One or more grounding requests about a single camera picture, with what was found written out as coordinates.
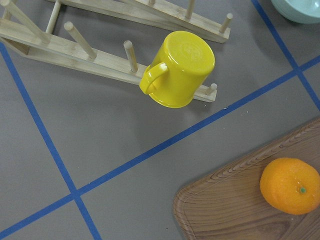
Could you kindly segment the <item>orange fruit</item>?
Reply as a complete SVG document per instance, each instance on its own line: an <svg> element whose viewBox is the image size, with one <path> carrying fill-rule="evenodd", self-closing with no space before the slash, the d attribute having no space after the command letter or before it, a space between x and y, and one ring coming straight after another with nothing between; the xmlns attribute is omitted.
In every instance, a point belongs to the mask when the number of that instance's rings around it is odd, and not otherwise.
<svg viewBox="0 0 320 240"><path fill-rule="evenodd" d="M260 192L274 208L291 215L303 215L320 205L320 175L297 158L277 158L263 170Z"/></svg>

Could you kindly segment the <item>brown wooden tray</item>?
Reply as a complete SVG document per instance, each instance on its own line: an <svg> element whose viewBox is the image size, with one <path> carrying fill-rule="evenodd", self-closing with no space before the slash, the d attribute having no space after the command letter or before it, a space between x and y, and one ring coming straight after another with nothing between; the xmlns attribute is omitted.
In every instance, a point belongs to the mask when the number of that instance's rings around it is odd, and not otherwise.
<svg viewBox="0 0 320 240"><path fill-rule="evenodd" d="M270 206L260 178L272 160L297 158L320 167L320 120L306 123L194 183L173 201L173 214L188 240L317 240L320 211L291 215Z"/></svg>

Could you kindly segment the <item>yellow mug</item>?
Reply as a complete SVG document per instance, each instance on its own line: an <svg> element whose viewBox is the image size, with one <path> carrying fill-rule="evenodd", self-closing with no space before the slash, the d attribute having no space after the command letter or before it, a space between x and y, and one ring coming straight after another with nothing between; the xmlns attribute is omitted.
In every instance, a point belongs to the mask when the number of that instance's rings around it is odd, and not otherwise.
<svg viewBox="0 0 320 240"><path fill-rule="evenodd" d="M210 46L188 31L167 35L139 83L141 91L168 108L188 105L215 67Z"/></svg>

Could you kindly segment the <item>wooden drying rack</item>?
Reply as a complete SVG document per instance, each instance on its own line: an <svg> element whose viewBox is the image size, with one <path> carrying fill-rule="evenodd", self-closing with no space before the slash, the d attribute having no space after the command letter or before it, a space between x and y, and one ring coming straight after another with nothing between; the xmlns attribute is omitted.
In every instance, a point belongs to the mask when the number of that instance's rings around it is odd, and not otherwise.
<svg viewBox="0 0 320 240"><path fill-rule="evenodd" d="M56 0L46 30L39 28L23 11L33 1L18 4L3 0L0 19L0 41L25 58L49 63L80 72L136 85L153 62L167 35L186 31L206 43L224 43L230 35L227 23L219 24L166 0ZM61 6L97 13L100 19L118 18L122 27L116 31L87 23L63 24L68 37L53 34ZM213 102L217 86L196 90L192 100Z"/></svg>

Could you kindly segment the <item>green bowl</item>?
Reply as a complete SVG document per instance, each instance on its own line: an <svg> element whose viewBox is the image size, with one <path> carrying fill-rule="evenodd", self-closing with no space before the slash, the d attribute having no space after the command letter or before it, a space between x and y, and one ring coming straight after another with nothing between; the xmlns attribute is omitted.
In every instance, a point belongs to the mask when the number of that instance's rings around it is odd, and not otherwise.
<svg viewBox="0 0 320 240"><path fill-rule="evenodd" d="M320 22L319 0L271 0L275 9L286 19L300 24Z"/></svg>

